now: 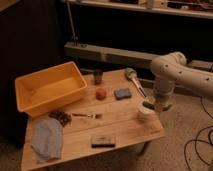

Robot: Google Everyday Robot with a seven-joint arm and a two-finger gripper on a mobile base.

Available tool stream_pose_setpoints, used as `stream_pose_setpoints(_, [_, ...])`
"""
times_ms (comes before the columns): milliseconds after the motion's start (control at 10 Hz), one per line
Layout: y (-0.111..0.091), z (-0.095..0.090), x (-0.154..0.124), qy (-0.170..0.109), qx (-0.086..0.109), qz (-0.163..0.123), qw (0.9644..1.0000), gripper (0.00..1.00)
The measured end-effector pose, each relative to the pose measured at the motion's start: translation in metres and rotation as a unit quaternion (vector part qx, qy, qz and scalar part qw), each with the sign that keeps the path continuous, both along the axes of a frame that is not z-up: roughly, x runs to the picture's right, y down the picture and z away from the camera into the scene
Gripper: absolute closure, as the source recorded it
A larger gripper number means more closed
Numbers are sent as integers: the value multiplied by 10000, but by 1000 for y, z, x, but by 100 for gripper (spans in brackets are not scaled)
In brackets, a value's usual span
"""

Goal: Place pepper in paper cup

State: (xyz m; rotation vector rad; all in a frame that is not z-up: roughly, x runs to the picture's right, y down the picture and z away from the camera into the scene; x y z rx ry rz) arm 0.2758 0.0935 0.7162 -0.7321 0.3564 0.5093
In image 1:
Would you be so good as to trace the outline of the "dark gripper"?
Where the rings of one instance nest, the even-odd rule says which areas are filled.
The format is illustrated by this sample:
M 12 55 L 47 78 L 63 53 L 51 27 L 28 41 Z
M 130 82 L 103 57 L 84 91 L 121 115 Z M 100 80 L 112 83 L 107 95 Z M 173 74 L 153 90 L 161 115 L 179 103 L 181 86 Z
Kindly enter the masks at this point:
M 151 103 L 148 100 L 145 100 L 143 102 L 143 106 L 150 110 L 155 110 L 157 112 L 168 111 L 172 107 L 171 104 L 166 104 L 166 103 L 159 102 L 159 101 L 155 101 L 154 103 Z

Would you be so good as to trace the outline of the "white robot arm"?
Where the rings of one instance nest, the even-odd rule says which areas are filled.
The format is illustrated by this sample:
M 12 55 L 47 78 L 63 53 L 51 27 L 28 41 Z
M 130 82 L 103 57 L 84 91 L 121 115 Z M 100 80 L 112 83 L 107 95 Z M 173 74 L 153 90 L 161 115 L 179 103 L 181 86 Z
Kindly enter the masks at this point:
M 154 110 L 161 113 L 175 84 L 180 84 L 193 93 L 213 101 L 213 73 L 187 66 L 187 59 L 181 52 L 172 52 L 154 58 L 150 70 L 155 75 L 153 85 Z

